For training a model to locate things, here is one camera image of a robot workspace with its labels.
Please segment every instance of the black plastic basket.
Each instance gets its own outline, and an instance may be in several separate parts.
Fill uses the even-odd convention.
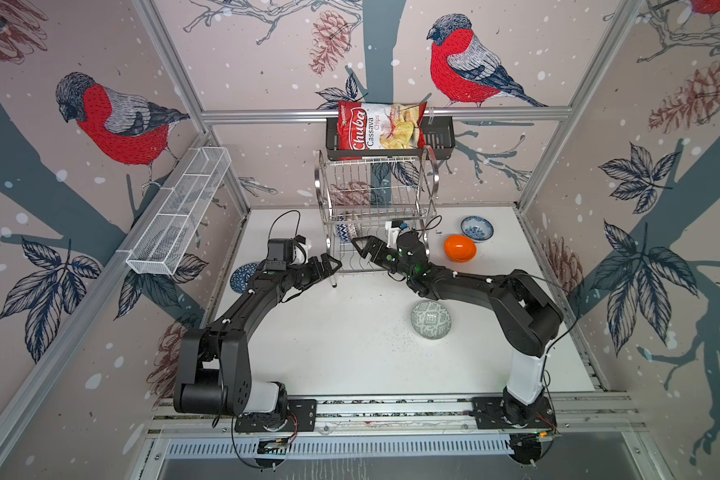
[[[427,145],[434,150],[436,160],[451,158],[456,146],[452,117],[434,117],[432,123],[429,123],[429,117],[424,117],[421,129]],[[357,157],[417,157],[423,153],[421,148],[406,148],[404,150],[339,150],[337,118],[326,119],[326,149],[328,159],[331,161]]]

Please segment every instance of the orange bowl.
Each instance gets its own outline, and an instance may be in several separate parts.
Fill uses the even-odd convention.
[[[445,254],[453,262],[469,262],[478,252],[474,242],[464,235],[451,235],[445,240]]]

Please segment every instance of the green patterned bowl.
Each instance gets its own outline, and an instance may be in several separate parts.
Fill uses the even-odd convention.
[[[451,315],[440,303],[425,300],[413,307],[411,324],[423,338],[438,340],[451,331]]]

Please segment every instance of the bird's head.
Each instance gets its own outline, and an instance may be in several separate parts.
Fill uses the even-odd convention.
[[[96,85],[96,82],[86,74],[73,72],[61,79],[56,86],[56,101],[59,104],[59,112],[64,121],[78,120],[86,121],[88,116],[85,113],[83,95],[88,88]]]
[[[427,40],[432,40],[434,44],[441,46],[451,33],[461,29],[472,29],[472,22],[469,21],[467,15],[461,13],[443,15],[432,24],[432,28],[429,29],[427,34]]]

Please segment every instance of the white mesh basket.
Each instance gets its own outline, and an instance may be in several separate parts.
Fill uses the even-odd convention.
[[[137,274],[173,275],[230,164],[225,148],[199,148],[128,255],[128,266]]]

